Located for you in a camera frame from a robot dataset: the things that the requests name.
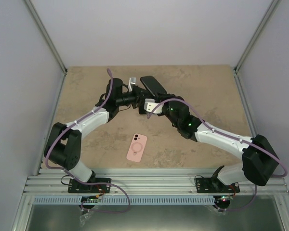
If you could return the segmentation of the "black phone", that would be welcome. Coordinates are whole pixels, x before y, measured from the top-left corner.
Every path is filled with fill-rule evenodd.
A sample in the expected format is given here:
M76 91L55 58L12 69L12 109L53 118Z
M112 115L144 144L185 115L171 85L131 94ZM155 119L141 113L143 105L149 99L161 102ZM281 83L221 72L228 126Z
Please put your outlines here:
M153 76L145 76L140 78L141 83L153 96L167 94L164 87Z

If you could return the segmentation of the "black phone case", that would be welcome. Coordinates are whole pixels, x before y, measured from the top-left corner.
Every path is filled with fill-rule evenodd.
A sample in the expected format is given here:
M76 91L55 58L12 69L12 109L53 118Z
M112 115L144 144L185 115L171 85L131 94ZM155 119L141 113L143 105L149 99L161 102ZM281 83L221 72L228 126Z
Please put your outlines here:
M138 113L140 115L146 115L148 112L143 107L139 107L138 108Z

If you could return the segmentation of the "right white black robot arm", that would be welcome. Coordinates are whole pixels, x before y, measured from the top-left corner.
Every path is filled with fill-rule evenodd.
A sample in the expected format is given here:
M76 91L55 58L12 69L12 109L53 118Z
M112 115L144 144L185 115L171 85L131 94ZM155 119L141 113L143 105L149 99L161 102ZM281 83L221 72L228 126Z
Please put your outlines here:
M211 180L215 191L223 192L229 185L247 180L257 186L267 184L279 159L265 136L241 136L216 128L191 111L183 99L171 98L156 104L149 113L165 115L184 138L215 146L240 159L239 164L215 171Z

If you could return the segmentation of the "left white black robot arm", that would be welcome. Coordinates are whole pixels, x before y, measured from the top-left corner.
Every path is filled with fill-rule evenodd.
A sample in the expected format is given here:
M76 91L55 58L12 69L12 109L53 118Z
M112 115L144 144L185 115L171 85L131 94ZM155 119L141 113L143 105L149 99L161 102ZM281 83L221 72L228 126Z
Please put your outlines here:
M57 169L79 180L79 186L85 192L91 192L96 186L95 173L80 159L82 139L101 125L110 122L121 106L132 106L144 114L146 99L152 98L147 87L139 87L135 79L130 78L126 86L119 78L111 78L106 92L101 95L95 107L67 124L57 122L53 125L44 150L45 165L55 163Z

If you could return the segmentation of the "pink phone case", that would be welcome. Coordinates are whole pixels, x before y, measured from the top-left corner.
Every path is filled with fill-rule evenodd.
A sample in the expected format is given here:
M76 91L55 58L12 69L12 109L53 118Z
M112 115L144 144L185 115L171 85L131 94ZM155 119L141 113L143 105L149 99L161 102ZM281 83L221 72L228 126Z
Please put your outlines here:
M147 136L135 133L126 155L127 160L139 163L142 159L146 143Z

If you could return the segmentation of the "left circuit board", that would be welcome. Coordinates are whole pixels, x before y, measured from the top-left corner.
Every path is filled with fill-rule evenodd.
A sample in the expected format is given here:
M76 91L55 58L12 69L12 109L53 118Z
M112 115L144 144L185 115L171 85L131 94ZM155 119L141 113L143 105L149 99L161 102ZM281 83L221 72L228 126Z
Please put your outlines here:
M81 202L84 204L96 204L99 203L102 200L101 195L96 195L96 196L83 196L81 198Z

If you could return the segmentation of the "circuit board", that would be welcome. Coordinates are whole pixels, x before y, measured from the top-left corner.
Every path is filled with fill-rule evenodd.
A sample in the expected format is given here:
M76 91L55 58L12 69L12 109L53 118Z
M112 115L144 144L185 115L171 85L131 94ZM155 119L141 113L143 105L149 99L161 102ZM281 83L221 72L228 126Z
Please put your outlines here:
M227 195L227 196L217 196L215 198L217 203L224 203L226 201L231 201L234 198L233 195Z
M96 204L99 203L102 200L101 195L96 195L96 196L83 196L81 198L81 202L84 204Z

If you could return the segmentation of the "right circuit board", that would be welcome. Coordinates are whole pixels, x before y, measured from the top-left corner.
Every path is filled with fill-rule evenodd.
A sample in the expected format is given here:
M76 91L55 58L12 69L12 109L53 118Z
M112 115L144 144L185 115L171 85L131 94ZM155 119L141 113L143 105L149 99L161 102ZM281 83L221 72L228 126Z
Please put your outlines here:
M215 198L217 203L224 203L226 201L231 201L234 198L233 195L227 195L227 196L217 196Z

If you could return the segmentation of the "clear plastic bag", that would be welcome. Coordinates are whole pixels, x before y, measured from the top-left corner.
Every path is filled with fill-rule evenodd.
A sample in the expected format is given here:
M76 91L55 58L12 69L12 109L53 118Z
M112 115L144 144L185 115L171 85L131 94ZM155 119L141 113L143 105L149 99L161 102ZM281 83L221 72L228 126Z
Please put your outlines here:
M91 211L82 211L81 216L79 217L79 226L83 227L85 223L92 217L93 212Z

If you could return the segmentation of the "left corner aluminium post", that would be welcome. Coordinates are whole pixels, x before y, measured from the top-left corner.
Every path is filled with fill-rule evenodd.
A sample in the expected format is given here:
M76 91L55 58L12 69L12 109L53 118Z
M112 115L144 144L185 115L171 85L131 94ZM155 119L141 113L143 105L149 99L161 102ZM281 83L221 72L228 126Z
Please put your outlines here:
M32 3L31 0L24 0L23 2L25 4L25 6L27 7L29 13L31 14L31 16L33 18L33 21L35 22L35 24L36 24L38 30L40 31L43 39L45 40L47 46L49 47L53 57L55 58L57 64L59 65L62 73L64 75L66 75L67 68L64 65L63 60L62 60L60 54L58 53L58 51L57 51L57 49L56 49L56 47L55 47L55 45L54 45L49 33L47 32L47 29L44 26L44 23L42 22L42 20L41 20L41 18L39 16L34 4Z

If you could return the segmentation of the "corner aluminium post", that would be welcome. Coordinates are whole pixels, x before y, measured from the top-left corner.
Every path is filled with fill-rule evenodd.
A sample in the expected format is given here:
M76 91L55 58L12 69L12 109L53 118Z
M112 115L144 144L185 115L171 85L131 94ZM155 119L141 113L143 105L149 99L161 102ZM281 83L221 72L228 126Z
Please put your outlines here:
M35 22L35 24L36 24L38 30L40 31L43 39L45 40L47 46L49 47L53 57L55 58L57 64L59 65L62 73L64 75L66 75L67 68L64 65L63 60L62 60L60 54L58 53L58 51L57 51L57 49L56 49L56 47L55 47L55 45L54 45L49 33L47 32L47 29L44 26L44 23L42 22L42 20L41 20L41 18L39 16L34 4L32 3L31 0L24 0L23 2L25 4L25 6L27 7L29 13L31 14L31 16L33 18L33 21Z
M238 63L234 67L233 71L237 75L239 73L239 70L241 69L243 63L247 59L249 53L255 46L256 42L258 41L259 37L261 36L262 32L265 30L267 24L269 23L270 19L272 18L273 14L277 10L279 4L281 3L281 0L272 0L269 4L269 7L265 11L262 19L260 20L255 32L253 33L251 39L249 40L245 50L243 51L242 55L239 58Z

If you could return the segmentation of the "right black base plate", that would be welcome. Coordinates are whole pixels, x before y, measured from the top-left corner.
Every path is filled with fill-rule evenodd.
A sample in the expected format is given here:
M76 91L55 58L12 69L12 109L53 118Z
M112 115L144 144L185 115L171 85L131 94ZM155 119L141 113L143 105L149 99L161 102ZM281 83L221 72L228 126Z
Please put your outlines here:
M234 185L224 185L216 178L195 178L196 190L198 193L233 193Z

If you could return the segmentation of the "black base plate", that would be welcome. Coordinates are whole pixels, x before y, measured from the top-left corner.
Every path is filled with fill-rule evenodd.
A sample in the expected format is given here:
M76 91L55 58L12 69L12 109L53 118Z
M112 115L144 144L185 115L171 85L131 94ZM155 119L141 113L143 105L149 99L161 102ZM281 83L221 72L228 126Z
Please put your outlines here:
M97 185L85 185L76 180L70 180L68 185L68 193L96 193L106 194L110 192L111 178L96 178Z
M233 193L234 185L224 185L216 178L195 178L196 190L198 193Z

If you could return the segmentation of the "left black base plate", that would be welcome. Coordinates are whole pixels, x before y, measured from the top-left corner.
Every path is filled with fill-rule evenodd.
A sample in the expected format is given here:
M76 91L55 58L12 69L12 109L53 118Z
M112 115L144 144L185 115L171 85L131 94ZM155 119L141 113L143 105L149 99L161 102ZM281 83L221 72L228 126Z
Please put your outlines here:
M106 194L110 192L111 178L96 178L97 185L85 185L76 180L70 180L68 185L68 193L96 193Z

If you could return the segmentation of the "right corner aluminium post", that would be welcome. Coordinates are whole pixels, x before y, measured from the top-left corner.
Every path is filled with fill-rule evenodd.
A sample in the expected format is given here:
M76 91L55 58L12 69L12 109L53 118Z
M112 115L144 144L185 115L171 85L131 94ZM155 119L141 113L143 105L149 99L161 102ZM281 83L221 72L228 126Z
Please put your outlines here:
M253 33L251 39L249 40L245 50L243 51L242 55L239 58L238 63L234 67L233 71L237 75L239 73L239 70L241 69L243 63L247 59L249 53L255 46L256 42L258 41L259 37L261 36L262 32L265 30L267 24L269 23L270 19L272 18L273 14L277 10L279 4L281 3L281 0L272 0L269 4L269 7L265 11L262 19L260 20L255 32Z

